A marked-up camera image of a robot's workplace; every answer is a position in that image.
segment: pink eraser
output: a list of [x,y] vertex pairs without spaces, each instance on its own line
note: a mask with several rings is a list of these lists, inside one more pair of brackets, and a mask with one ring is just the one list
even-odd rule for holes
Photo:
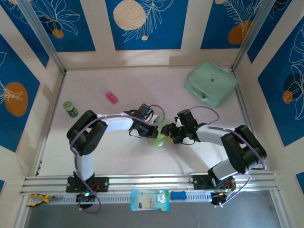
[[118,98],[111,91],[107,92],[105,96],[112,104],[116,104],[118,102]]

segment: small green can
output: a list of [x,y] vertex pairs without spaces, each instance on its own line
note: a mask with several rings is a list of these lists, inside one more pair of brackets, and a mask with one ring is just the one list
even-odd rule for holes
[[63,107],[65,108],[66,112],[71,116],[71,117],[76,117],[78,115],[78,111],[75,109],[73,103],[71,101],[66,101],[63,104]]

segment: gray floor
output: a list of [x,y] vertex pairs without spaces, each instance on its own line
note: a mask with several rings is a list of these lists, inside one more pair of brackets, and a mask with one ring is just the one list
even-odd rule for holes
[[131,212],[129,204],[104,204],[98,214],[90,215],[78,211],[76,205],[44,204],[30,209],[25,227],[278,228],[280,225],[268,192],[242,192],[222,209],[215,209],[210,203],[171,203],[170,212]]

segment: white tabletop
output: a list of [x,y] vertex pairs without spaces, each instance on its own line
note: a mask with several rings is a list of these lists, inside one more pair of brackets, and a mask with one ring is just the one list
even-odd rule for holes
[[[187,74],[194,67],[130,67],[87,71],[69,71],[63,85],[53,124],[43,153],[40,176],[72,175],[73,154],[67,131],[87,110],[97,114],[118,114],[138,109],[141,104],[163,107],[172,122],[176,114],[187,108],[204,105],[185,88]],[[105,97],[111,90],[119,99],[116,104]],[[63,108],[70,100],[79,112],[71,118]],[[235,93],[216,111],[220,120],[214,124],[237,127],[244,123]],[[208,123],[215,115],[205,109],[192,111],[198,123]],[[94,153],[96,175],[159,174],[206,172],[227,158],[224,148],[207,142],[192,146],[166,143],[153,149],[149,139],[130,137],[127,131],[104,134]]]

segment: yellow pliers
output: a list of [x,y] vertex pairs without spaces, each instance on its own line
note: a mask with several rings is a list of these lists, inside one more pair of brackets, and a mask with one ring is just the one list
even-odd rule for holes
[[49,203],[52,200],[56,200],[61,198],[62,196],[51,196],[51,195],[40,195],[40,194],[31,194],[28,196],[29,198],[33,198],[33,197],[40,197],[43,198],[42,201],[39,201],[38,203],[28,203],[27,206],[28,207],[35,207],[37,205],[43,204],[43,203]]

